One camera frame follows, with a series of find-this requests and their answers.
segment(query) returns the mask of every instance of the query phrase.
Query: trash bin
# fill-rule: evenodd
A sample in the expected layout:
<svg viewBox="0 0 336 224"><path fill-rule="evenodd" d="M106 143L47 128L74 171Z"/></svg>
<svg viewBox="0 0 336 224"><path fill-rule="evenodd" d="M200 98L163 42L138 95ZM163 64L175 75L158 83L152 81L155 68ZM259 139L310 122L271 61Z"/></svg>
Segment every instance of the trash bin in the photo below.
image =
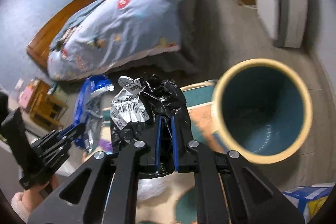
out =
<svg viewBox="0 0 336 224"><path fill-rule="evenodd" d="M230 68L213 93L214 134L224 149L270 164L295 153L312 123L312 103L298 74L271 59Z"/></svg>

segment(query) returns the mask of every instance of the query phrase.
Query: barcode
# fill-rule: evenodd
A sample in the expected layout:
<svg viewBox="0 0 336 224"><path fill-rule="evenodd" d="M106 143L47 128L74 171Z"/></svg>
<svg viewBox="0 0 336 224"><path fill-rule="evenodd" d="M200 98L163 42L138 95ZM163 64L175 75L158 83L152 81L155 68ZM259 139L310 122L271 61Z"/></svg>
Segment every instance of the barcode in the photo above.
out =
<svg viewBox="0 0 336 224"><path fill-rule="evenodd" d="M122 105L122 106L116 106L116 109L119 112L127 112L127 111L134 111L138 110L138 105L136 103Z"/></svg>
<svg viewBox="0 0 336 224"><path fill-rule="evenodd" d="M114 111L111 112L111 115L113 116L113 118L117 117L117 115L114 113Z"/></svg>

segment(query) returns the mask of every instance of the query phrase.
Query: blue duvet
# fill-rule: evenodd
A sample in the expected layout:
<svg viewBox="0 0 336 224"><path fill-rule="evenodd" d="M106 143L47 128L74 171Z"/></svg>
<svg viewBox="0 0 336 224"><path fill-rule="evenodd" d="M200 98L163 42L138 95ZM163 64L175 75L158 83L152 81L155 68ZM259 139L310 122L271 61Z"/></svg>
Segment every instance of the blue duvet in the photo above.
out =
<svg viewBox="0 0 336 224"><path fill-rule="evenodd" d="M98 0L74 14L50 45L55 80L103 74L131 60L181 48L182 0Z"/></svg>

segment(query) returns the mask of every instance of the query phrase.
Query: purple object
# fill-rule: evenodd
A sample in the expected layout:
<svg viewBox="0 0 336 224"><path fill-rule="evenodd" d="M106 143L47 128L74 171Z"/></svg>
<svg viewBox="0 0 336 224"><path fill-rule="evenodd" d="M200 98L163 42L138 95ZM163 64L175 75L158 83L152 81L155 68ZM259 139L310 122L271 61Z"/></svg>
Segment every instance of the purple object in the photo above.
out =
<svg viewBox="0 0 336 224"><path fill-rule="evenodd" d="M98 146L102 147L106 152L113 152L111 142L103 139L98 140Z"/></svg>

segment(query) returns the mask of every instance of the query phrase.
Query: person's hand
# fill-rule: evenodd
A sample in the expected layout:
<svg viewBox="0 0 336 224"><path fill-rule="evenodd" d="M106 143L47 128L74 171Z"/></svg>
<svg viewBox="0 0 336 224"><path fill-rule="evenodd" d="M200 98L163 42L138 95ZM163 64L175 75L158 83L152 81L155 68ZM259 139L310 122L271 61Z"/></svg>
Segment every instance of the person's hand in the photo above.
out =
<svg viewBox="0 0 336 224"><path fill-rule="evenodd" d="M34 185L29 190L25 190L22 196L22 202L29 211L33 211L43 201L40 191L50 183L53 190L58 187L56 175L53 175L49 182L44 185Z"/></svg>

